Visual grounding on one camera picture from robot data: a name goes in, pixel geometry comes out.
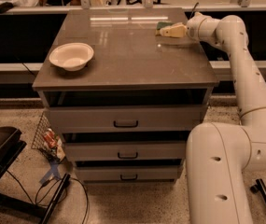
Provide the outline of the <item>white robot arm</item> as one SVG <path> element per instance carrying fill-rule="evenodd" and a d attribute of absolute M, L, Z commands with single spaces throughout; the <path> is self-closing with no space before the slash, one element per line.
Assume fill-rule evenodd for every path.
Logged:
<path fill-rule="evenodd" d="M 248 50 L 243 20 L 197 12 L 158 34 L 187 36 L 227 53 L 239 110 L 238 125 L 204 122 L 189 134 L 186 169 L 191 224 L 253 224 L 243 171 L 266 169 L 266 82 Z"/>

